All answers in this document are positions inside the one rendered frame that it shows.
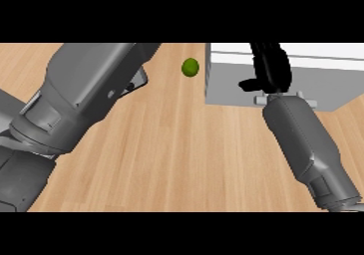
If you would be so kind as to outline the grey open drawer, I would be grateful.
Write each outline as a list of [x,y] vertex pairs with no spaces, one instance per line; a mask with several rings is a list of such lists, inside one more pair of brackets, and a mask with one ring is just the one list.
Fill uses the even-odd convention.
[[[281,43],[291,67],[287,94],[303,96],[315,109],[332,112],[364,94],[364,43]],[[245,92],[238,82],[251,79],[247,43],[204,44],[204,102],[257,108],[261,91]]]

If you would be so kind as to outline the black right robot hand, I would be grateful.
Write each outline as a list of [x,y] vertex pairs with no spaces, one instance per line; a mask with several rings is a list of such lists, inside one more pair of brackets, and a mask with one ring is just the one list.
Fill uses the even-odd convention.
[[288,58],[278,43],[250,43],[254,78],[238,83],[245,92],[285,93],[291,84]]

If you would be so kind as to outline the green lime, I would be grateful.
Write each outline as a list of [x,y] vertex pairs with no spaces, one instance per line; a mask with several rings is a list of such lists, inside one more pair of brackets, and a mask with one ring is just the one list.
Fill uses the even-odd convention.
[[182,62],[182,74],[186,77],[193,77],[198,72],[198,62],[193,58],[188,58]]

